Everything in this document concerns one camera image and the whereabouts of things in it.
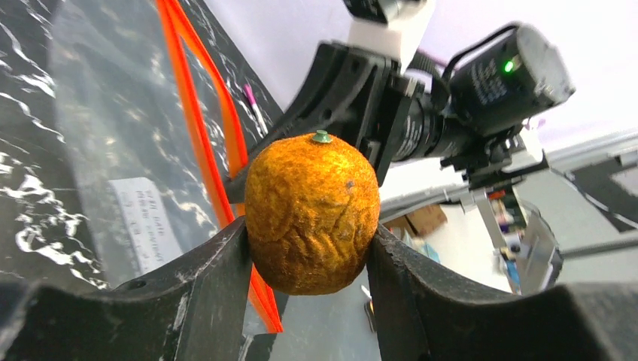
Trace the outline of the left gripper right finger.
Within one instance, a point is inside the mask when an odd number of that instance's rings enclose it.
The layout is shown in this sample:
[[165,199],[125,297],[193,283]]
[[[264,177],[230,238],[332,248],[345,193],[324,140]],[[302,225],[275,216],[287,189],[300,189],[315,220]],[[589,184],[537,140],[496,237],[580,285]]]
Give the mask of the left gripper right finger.
[[422,256],[379,226],[369,287],[384,360],[635,360],[636,284],[505,293]]

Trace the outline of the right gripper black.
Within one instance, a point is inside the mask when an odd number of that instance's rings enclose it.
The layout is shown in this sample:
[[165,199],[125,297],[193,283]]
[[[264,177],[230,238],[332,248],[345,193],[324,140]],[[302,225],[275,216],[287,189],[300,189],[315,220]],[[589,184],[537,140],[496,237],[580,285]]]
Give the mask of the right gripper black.
[[325,130],[359,150],[382,186],[412,102],[424,92],[419,80],[398,73],[399,63],[390,57],[337,41],[320,43],[296,98],[248,160],[275,141]]

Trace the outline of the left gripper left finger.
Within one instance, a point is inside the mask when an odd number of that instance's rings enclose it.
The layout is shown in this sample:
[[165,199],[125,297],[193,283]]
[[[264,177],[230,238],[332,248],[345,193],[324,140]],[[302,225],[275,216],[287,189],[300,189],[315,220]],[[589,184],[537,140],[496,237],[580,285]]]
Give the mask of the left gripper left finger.
[[236,360],[252,264],[245,222],[115,290],[1,285],[3,360]]

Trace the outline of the orange tangerine toy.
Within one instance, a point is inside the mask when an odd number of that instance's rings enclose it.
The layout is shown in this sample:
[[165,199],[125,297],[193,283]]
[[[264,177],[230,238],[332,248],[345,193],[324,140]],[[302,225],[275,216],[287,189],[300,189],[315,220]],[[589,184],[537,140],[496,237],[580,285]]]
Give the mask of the orange tangerine toy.
[[248,168],[244,205],[262,279],[289,295],[317,296],[362,272],[381,200],[367,159],[320,130],[263,150]]

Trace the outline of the clear zip top bag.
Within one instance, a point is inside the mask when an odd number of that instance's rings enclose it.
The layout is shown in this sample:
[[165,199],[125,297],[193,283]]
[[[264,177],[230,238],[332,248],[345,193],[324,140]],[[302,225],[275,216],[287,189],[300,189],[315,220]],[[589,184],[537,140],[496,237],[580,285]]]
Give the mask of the clear zip top bag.
[[265,135],[257,79],[203,1],[63,1],[48,65],[56,126],[113,288],[244,213],[224,183]]

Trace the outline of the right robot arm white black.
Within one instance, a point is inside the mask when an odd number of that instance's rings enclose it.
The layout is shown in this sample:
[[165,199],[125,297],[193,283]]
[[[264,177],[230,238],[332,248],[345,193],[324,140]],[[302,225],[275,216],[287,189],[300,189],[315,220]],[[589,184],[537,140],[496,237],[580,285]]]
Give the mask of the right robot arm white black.
[[400,74],[388,56],[337,41],[318,45],[292,105],[250,155],[272,142],[325,130],[359,150],[383,184],[392,162],[437,158],[471,190],[516,181],[547,167],[545,159],[512,170],[512,141],[524,121],[574,93],[559,51],[534,27],[510,23],[437,71],[417,54]]

